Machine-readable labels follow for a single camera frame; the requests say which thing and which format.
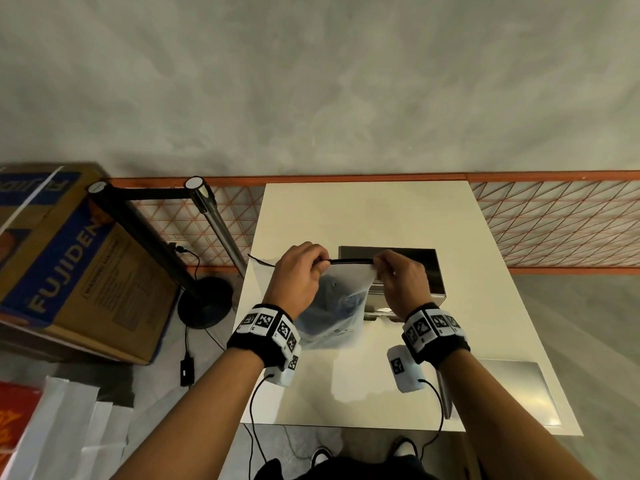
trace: person's left hand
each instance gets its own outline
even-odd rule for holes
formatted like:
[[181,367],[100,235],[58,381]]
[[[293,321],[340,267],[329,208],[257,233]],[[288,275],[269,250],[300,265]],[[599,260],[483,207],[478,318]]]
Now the person's left hand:
[[328,259],[329,251],[320,244],[307,241],[290,247],[277,262],[262,302],[281,307],[295,320],[316,296]]

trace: red packaging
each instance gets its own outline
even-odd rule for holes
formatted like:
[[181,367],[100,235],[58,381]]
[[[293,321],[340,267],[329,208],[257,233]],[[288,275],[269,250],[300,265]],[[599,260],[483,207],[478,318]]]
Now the red packaging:
[[0,475],[11,458],[42,391],[33,387],[0,382]]

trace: shoe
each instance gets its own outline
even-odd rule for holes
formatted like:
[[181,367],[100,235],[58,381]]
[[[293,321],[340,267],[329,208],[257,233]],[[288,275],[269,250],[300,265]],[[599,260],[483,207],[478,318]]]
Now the shoe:
[[333,458],[332,453],[324,446],[320,446],[320,448],[318,448],[314,453],[313,457],[311,457],[311,468],[319,465],[323,461],[329,460],[329,458]]
[[388,457],[391,458],[392,456],[407,455],[418,456],[418,447],[406,436],[400,436],[391,445],[391,451],[389,452]]

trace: white table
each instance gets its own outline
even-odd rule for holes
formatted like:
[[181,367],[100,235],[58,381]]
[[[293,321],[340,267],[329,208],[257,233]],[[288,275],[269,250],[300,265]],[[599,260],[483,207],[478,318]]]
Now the white table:
[[[447,292],[442,308],[465,329],[473,354],[537,362],[562,421],[548,430],[582,434],[468,183],[267,185],[252,255],[277,258],[303,241],[334,258],[341,245],[436,249]],[[262,299],[259,268],[250,261],[236,325]],[[433,391],[396,389],[386,353],[402,343],[401,325],[379,319],[364,327],[356,348],[304,351],[290,387],[265,382],[253,404],[256,423],[436,430]],[[433,368],[422,368],[436,385]],[[248,407],[242,421],[251,421]],[[458,419],[443,429],[464,431]]]

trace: translucent plastic bag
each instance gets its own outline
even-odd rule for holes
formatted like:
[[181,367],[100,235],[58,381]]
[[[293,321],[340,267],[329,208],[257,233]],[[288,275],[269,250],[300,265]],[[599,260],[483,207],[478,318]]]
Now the translucent plastic bag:
[[362,332],[367,293],[376,279],[372,260],[331,263],[313,302],[294,322],[306,349],[343,347]]

